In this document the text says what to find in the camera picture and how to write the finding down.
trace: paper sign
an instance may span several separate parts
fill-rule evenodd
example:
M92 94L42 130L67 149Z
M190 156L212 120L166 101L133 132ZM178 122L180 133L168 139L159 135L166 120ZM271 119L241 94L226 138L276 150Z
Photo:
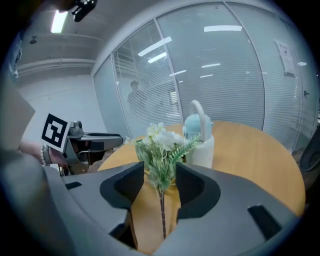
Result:
M71 122L65 117L49 113L43 126L42 142L63 153Z
M294 59L292 58L288 45L277 39L274 39L274 42L276 43L276 46L279 50L280 57L284 66L284 72L296 75Z

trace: white wall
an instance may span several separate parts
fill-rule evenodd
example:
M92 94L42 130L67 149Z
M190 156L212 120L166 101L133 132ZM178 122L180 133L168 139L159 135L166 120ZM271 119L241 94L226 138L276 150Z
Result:
M27 140L41 141L42 127L49 112L73 121L80 120L85 132L107 132L93 80L88 74L20 84L19 91L35 109L23 135Z
M219 0L164 0L157 2L151 6L148 6L142 11L138 12L134 17L129 19L123 26L116 30L116 32L112 36L108 36L108 40L105 43L102 43L102 47L99 51L99 54L97 55L98 57L91 71L92 76L98 71L99 67L107 59L110 53L123 40L125 40L129 35L131 35L133 31L138 29L146 22L183 6L208 2L221 3L221 1ZM291 22L288 16L271 0L230 0L226 2L248 4L251 6L262 8L269 12L276 13L279 17L288 21L289 23Z

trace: bouquet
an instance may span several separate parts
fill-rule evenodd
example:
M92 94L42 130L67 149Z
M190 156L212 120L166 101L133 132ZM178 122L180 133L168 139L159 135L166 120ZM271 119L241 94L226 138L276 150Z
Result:
M183 161L200 141L199 136L188 140L173 131L167 131L164 124L151 124L144 139L126 138L126 144L135 146L139 161L144 161L148 182L160 197L163 238L166 238L165 191L174 185L176 163Z

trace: black chair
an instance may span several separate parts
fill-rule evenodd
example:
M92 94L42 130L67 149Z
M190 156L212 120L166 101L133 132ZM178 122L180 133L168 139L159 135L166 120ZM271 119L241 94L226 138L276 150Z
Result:
M320 126L316 129L300 159L300 170L303 173L311 172L318 167L320 167Z

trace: table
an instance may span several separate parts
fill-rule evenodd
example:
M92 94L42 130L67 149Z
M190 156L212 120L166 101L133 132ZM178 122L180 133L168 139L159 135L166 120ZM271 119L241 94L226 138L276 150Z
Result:
M182 125L167 127L182 135ZM247 125L215 121L214 156L212 168L246 178L276 197L297 216L304 212L305 186L295 160L276 139ZM123 145L114 152L98 171L138 162L135 147ZM167 235L176 227L179 193L171 187L165 193ZM138 250L154 252L163 241L160 201L155 189L147 182L142 186L132 205L134 231Z

